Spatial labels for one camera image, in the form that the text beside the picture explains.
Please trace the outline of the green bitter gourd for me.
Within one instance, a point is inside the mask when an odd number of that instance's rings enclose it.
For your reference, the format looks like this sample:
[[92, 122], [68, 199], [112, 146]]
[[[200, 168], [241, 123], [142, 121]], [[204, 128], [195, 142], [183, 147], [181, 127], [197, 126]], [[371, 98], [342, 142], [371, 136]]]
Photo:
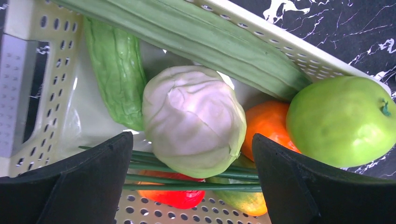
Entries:
[[139, 39], [87, 16], [84, 35], [99, 92], [110, 117], [129, 129], [142, 131], [142, 97], [147, 79]]

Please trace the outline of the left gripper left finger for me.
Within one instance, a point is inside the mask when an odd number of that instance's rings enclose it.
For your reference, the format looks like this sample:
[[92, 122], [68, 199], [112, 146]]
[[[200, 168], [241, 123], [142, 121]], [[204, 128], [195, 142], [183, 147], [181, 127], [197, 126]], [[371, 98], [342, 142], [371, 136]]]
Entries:
[[0, 180], [3, 224], [111, 224], [133, 149], [133, 134]]

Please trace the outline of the green apple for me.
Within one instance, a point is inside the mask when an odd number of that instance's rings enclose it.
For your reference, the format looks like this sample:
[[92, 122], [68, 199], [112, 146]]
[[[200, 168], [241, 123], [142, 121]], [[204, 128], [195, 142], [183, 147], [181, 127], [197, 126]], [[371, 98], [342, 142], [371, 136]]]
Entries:
[[328, 78], [293, 98], [286, 127], [303, 155], [337, 168], [361, 166], [395, 145], [396, 104], [371, 79]]

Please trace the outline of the green cabbage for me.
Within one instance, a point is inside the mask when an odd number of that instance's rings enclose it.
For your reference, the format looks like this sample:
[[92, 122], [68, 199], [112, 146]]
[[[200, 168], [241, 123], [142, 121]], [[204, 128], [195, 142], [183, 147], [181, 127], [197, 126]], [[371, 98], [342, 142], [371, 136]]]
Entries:
[[222, 173], [240, 155], [245, 112], [234, 89], [212, 69], [166, 68], [147, 83], [142, 113], [154, 155], [175, 171]]

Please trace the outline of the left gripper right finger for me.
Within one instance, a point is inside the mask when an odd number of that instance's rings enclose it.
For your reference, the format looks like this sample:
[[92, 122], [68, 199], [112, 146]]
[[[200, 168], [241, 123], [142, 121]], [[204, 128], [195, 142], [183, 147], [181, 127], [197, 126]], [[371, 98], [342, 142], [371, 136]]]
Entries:
[[335, 168], [257, 133], [252, 151], [274, 224], [393, 224], [396, 182]]

